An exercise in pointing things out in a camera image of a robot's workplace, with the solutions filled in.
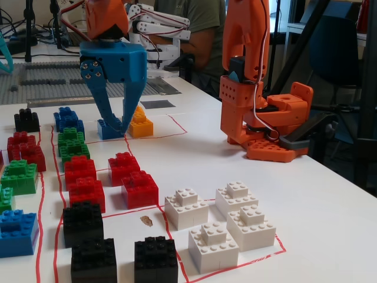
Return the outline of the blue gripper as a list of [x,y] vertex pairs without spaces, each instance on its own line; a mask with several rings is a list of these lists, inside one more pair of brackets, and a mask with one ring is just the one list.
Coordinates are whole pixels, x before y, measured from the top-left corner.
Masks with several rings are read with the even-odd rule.
[[[87,41],[80,43],[80,60],[81,76],[102,119],[115,131],[125,133],[146,85],[145,49],[123,41]],[[122,122],[112,111],[107,81],[124,83]]]

